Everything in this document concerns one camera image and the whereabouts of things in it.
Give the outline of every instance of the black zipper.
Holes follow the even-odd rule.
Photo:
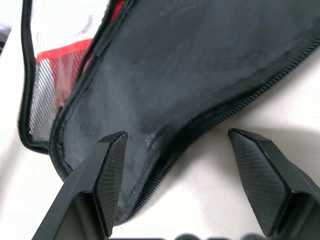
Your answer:
[[[232,115],[236,114],[243,108],[245,108],[250,103],[254,102],[258,97],[260,97],[262,94],[264,94],[266,91],[268,91],[270,88],[272,88],[275,84],[277,84],[280,80],[282,80],[286,75],[288,75],[293,69],[295,69],[304,59],[306,59],[318,46],[320,45],[320,38],[315,40],[313,44],[301,54],[297,59],[293,60],[283,71],[278,73],[274,78],[272,78],[270,81],[268,81],[264,86],[262,86],[259,90],[255,91],[252,95],[250,95],[248,98],[246,98],[241,104],[230,110],[227,114],[223,115],[223,117],[219,118],[217,121],[215,121],[212,125],[207,127],[205,130],[203,130],[200,134],[198,134],[195,138],[193,138],[186,147],[179,152],[179,154],[171,160],[160,177],[155,181],[155,183],[152,185],[152,187],[148,190],[148,192],[145,194],[145,196],[141,199],[140,203],[135,207],[133,212],[129,215],[126,221],[131,219],[134,215],[136,215],[139,210],[146,204],[148,199],[151,197],[151,195],[154,193],[154,191],[157,189],[159,184],[162,182],[164,177],[167,175],[167,173],[172,169],[172,167],[175,165],[177,160],[186,152],[186,150],[194,144],[200,137],[202,137],[204,134],[206,134],[208,131],[215,128],[217,125],[231,117]]]
[[[118,1],[111,1],[113,8],[115,8]],[[92,41],[93,43],[90,45],[86,53],[86,57],[82,59],[82,62],[80,64],[81,67],[78,69],[72,93],[69,96],[64,107],[60,109],[55,117],[50,134],[49,153],[52,163],[62,180],[65,180],[68,177],[68,175],[72,172],[72,168],[60,157],[63,156],[62,144],[59,143],[60,127],[62,126],[64,119],[69,114],[69,107],[73,104],[73,102],[76,100],[76,97],[80,95],[80,93],[86,88],[86,85],[89,83],[88,75],[96,67],[98,56],[109,45],[112,37],[120,26],[121,21],[125,18],[126,14],[129,13],[129,10],[131,9],[133,3],[134,0],[124,0],[122,8],[111,24],[109,24],[109,22],[111,20],[112,14],[107,14],[110,16],[104,17],[104,21],[106,21],[106,23],[104,24],[105,27],[99,28],[97,36],[95,36],[94,41]],[[91,55],[92,57],[88,62],[88,66],[83,71],[83,68],[87,63],[86,60],[89,59]]]
[[[22,144],[30,150],[38,153],[48,153],[48,142],[35,141],[29,133],[29,109],[33,95],[35,81],[35,56],[31,38],[31,12],[32,0],[24,0],[21,12],[21,45],[24,64],[23,90],[18,114],[18,132]]]

